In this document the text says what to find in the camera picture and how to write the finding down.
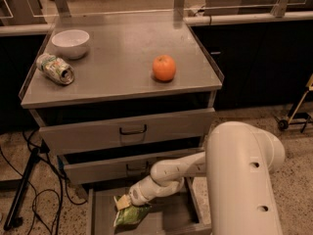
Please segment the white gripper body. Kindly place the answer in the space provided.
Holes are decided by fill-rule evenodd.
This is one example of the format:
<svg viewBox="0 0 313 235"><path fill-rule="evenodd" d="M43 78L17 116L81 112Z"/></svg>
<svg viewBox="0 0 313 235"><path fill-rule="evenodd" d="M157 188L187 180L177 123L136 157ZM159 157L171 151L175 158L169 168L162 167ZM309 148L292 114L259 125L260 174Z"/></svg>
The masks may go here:
<svg viewBox="0 0 313 235"><path fill-rule="evenodd" d="M143 206L149 199L149 190L141 184L134 184L129 189L129 196L134 206Z"/></svg>

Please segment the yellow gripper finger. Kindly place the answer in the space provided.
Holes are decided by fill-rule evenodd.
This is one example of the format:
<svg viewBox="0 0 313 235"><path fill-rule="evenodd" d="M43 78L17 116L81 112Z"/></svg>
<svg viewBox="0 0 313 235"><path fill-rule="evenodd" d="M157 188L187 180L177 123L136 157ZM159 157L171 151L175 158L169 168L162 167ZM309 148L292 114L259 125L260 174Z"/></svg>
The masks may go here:
<svg viewBox="0 0 313 235"><path fill-rule="evenodd" d="M119 211L126 209L131 206L131 199L128 195L116 196L115 205Z"/></svg>

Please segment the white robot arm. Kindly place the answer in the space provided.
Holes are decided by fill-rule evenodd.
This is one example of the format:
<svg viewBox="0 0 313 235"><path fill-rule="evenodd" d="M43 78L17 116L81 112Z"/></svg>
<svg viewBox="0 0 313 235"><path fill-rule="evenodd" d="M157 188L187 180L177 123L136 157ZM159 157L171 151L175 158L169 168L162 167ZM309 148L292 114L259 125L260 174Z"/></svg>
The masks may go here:
<svg viewBox="0 0 313 235"><path fill-rule="evenodd" d="M274 134L243 122L223 122L210 132L202 152L155 163L127 194L116 196L113 225L139 224L151 200L171 196L187 177L204 174L212 235L283 235L270 174L285 157Z"/></svg>

